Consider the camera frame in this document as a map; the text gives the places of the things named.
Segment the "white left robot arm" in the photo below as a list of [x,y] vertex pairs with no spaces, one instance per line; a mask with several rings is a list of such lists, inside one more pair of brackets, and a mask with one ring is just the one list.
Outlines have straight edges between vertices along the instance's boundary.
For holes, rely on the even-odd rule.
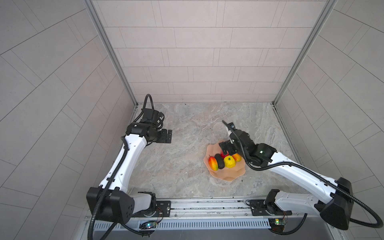
[[99,187],[92,187],[86,198],[96,220],[126,224],[134,214],[147,217],[156,212],[156,195],[150,192],[127,194],[136,162],[151,143],[169,144],[172,131],[163,129],[165,116],[154,109],[143,109],[139,122],[132,122],[122,137],[123,146],[110,172]]

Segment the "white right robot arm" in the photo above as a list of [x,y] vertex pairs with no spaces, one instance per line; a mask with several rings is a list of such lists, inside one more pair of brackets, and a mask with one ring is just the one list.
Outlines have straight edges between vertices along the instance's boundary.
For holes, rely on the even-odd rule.
[[234,126],[228,128],[228,133],[229,140],[220,144],[224,152],[237,153],[252,170],[270,170],[310,193],[306,197],[303,194],[271,190],[265,201],[271,214],[295,211],[320,216],[327,224],[340,230],[349,228],[354,200],[352,184],[348,180],[335,180],[318,174],[267,144],[255,144],[248,133],[237,130]]

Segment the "dark avocado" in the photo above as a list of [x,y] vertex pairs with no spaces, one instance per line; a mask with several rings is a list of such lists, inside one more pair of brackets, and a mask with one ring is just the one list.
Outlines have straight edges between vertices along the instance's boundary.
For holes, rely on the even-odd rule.
[[215,159],[218,164],[218,169],[223,169],[225,167],[225,162],[221,154],[215,154]]

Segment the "red strawberry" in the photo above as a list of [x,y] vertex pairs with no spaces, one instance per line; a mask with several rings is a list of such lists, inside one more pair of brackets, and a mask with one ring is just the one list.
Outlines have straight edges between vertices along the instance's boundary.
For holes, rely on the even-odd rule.
[[221,157],[225,159],[229,154],[228,153],[221,153]]

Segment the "red yellow mango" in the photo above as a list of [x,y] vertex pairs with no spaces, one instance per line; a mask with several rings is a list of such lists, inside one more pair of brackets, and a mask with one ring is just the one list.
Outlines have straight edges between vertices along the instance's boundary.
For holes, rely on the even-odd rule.
[[232,157],[236,162],[240,162],[242,160],[242,157],[239,154],[234,154]]
[[215,157],[209,157],[209,166],[213,171],[217,171],[219,169],[219,164]]

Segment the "yellow lemon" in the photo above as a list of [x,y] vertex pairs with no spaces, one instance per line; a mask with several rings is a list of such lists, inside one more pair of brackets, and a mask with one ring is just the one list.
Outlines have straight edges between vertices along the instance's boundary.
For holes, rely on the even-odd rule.
[[226,168],[233,168],[236,166],[236,160],[233,158],[233,156],[226,156],[224,158],[224,164]]

